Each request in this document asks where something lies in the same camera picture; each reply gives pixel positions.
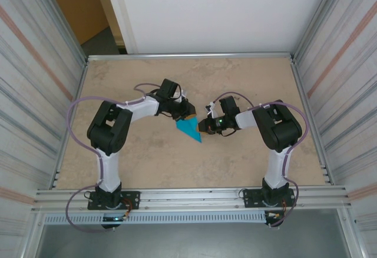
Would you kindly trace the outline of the blue cloth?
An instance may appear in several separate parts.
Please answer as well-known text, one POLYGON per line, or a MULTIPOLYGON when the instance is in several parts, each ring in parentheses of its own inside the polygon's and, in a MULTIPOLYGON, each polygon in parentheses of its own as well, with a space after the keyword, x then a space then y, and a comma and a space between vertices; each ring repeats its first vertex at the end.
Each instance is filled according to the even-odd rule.
POLYGON ((193 117, 185 120, 178 120, 176 122, 176 127, 178 130, 185 133, 187 136, 201 143, 201 134, 197 129, 198 121, 197 117, 193 117))

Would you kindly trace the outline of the wide aluminium mounting rail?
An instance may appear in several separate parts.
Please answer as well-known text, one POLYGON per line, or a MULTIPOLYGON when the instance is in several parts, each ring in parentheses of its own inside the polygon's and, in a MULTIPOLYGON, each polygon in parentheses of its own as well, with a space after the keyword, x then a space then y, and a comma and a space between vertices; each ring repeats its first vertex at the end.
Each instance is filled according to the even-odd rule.
MULTIPOLYGON (((72 190, 37 192, 32 211, 62 213, 72 190)), ((240 188, 151 188, 141 189, 137 200, 144 211, 233 211, 244 209, 240 188)), ((343 186, 301 186, 295 209, 342 209, 351 203, 343 186)))

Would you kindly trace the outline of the brown wooden door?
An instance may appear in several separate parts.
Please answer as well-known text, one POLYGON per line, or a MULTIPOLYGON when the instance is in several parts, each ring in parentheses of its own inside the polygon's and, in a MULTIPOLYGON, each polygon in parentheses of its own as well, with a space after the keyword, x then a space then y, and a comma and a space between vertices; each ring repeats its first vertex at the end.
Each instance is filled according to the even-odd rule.
POLYGON ((114 45, 120 34, 110 0, 56 0, 79 44, 84 44, 105 29, 114 45))

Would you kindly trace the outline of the small controller board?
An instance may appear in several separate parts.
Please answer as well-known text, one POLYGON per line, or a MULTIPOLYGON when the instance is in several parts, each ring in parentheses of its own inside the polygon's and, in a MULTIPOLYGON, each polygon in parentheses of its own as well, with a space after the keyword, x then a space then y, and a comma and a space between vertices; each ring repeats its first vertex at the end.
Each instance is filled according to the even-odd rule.
POLYGON ((128 219, 128 215, 124 214, 123 216, 104 216, 102 221, 104 223, 120 223, 128 219))
POLYGON ((272 211, 265 211, 264 215, 265 215, 266 223, 273 224, 279 221, 280 219, 282 219, 285 213, 284 211, 281 211, 281 210, 278 210, 278 211, 272 210, 272 211))

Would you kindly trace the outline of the thin aluminium table rail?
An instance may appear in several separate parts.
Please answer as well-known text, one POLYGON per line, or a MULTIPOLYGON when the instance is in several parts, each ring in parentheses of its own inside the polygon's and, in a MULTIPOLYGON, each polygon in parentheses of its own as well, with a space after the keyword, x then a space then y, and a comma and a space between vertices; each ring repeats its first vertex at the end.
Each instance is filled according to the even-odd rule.
POLYGON ((231 53, 185 53, 185 54, 127 54, 89 55, 91 61, 132 61, 154 59, 216 59, 216 58, 291 58, 289 52, 231 52, 231 53))

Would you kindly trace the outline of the white door frame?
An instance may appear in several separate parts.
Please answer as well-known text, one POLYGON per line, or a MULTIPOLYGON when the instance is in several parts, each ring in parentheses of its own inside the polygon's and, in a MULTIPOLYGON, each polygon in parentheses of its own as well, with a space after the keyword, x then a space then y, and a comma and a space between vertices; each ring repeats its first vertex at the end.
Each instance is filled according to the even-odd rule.
POLYGON ((131 26, 125 0, 110 0, 113 7, 117 24, 120 28, 122 40, 128 54, 138 54, 139 50, 131 26))

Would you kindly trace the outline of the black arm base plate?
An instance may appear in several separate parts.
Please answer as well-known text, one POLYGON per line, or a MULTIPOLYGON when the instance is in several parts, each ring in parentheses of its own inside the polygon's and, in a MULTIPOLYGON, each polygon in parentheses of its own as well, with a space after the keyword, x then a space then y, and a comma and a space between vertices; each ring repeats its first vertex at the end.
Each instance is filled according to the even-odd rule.
POLYGON ((286 203, 288 207, 292 207, 296 199, 294 191, 289 188, 283 192, 269 192, 266 189, 245 189, 242 191, 245 208, 257 207, 283 207, 286 203))
POLYGON ((140 203, 139 191, 117 191, 114 193, 86 192, 88 210, 138 210, 140 203))

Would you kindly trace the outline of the corrugated metal side panel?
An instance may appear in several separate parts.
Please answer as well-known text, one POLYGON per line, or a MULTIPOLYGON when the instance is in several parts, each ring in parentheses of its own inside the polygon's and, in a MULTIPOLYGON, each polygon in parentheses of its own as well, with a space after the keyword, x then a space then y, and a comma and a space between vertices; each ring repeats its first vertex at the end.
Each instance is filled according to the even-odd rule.
POLYGON ((51 186, 85 66, 56 0, 0 0, 0 219, 51 186))
POLYGON ((331 181, 377 220, 377 0, 321 0, 295 61, 331 181))

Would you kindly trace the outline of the aluminium side rail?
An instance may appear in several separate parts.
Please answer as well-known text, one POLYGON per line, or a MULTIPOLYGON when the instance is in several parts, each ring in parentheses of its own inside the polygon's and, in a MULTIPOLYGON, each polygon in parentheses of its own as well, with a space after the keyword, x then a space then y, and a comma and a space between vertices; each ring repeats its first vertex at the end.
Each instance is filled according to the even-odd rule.
MULTIPOLYGON (((74 99, 73 99, 74 101, 76 99, 80 98, 80 96, 81 96, 82 88, 84 86, 84 81, 85 81, 85 78, 86 78, 86 75, 87 75, 87 71, 88 71, 88 62, 86 63, 86 65, 83 69, 83 72, 81 74, 81 78, 80 78, 80 81, 79 81, 78 87, 77 87, 77 92, 74 95, 74 99)), ((50 182, 49 187, 48 187, 49 190, 56 188, 57 181, 59 179, 59 174, 60 174, 60 171, 61 171, 61 166, 62 166, 62 163, 63 163, 63 160, 64 160, 64 154, 65 154, 67 144, 68 144, 68 139, 69 139, 69 132, 68 132, 68 129, 66 128, 64 135, 63 135, 63 138, 61 140, 59 153, 57 155, 55 170, 54 170, 54 173, 51 177, 51 182, 50 182)))
POLYGON ((296 60, 294 58, 290 59, 290 67, 292 69, 293 76, 295 78, 295 83, 300 95, 300 99, 304 108, 304 111, 306 113, 308 122, 309 122, 309 129, 312 136, 313 143, 315 145, 315 149, 318 155, 319 164, 321 166, 321 169, 323 170, 323 176, 325 179, 325 184, 327 185, 334 185, 332 173, 330 168, 328 167, 328 158, 325 153, 324 146, 322 144, 322 140, 320 139, 319 130, 316 127, 315 120, 313 118, 312 110, 310 108, 309 99, 307 97, 307 94, 305 93, 303 83, 301 80, 301 77, 299 75, 298 67, 296 64, 296 60))

